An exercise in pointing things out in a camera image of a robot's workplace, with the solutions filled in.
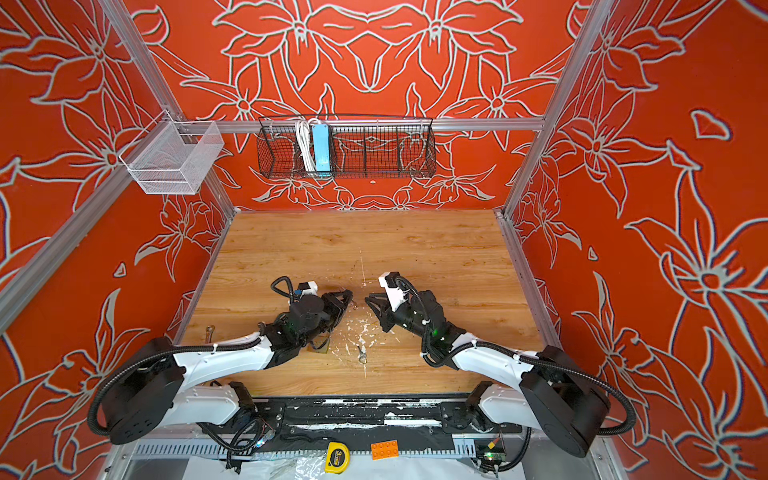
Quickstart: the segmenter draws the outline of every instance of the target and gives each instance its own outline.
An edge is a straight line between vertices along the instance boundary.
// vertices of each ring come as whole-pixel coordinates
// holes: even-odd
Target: wooden table
[[[270,283],[288,275],[294,286],[315,280],[320,294],[352,290],[328,353],[305,349],[286,364],[226,381],[244,383],[254,396],[472,391],[484,377],[433,369],[419,356],[419,337],[398,327],[381,330],[364,299],[383,292],[377,279],[390,270],[431,290],[456,326],[504,346],[542,348],[487,210],[238,214],[182,343],[202,343],[208,325],[215,326],[214,340],[224,340],[274,321],[288,306]]]

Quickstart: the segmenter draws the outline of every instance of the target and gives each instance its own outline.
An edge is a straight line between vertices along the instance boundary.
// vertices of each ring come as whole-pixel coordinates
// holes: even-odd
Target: white cable
[[[310,123],[313,121],[318,124],[322,123],[317,118],[310,118],[309,121],[296,121],[296,142],[299,144],[301,158],[304,160],[304,169],[308,172],[316,171],[315,159],[312,158],[312,151],[310,150]]]

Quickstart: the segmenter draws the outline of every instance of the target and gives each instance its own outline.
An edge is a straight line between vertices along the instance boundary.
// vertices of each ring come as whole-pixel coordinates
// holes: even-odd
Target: wooden tabletop
[[[328,353],[304,349],[281,366],[226,381],[244,383],[254,396],[472,391],[484,377],[433,369],[419,356],[419,337],[399,327],[381,330],[364,299],[383,292],[377,279],[390,270],[431,290],[456,326],[504,346],[542,348],[487,210],[238,214],[182,343],[202,343],[209,325],[221,341],[273,322],[288,306],[270,283],[287,275],[294,286],[316,281],[320,294],[352,290],[353,304]],[[365,364],[358,346],[366,351]]]

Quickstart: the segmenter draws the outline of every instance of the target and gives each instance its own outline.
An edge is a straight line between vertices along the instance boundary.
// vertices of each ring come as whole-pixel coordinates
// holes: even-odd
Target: orange lego brick
[[[391,440],[389,442],[372,443],[371,454],[374,460],[381,460],[382,458],[399,457],[400,452],[397,449],[397,440]]]

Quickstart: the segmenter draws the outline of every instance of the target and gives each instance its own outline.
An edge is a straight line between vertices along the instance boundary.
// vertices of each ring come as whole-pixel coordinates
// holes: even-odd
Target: floral wallpaper
[[[91,0],[0,5],[0,289],[80,208],[160,112]],[[203,187],[132,184],[0,337],[0,478],[95,478],[94,389],[172,337],[225,219]]]
[[[127,0],[188,118],[544,114],[589,0]],[[532,132],[437,136],[430,180],[267,180],[252,134],[216,172],[243,210],[493,208]]]
[[[629,478],[765,478],[768,8],[620,0],[513,214]]]

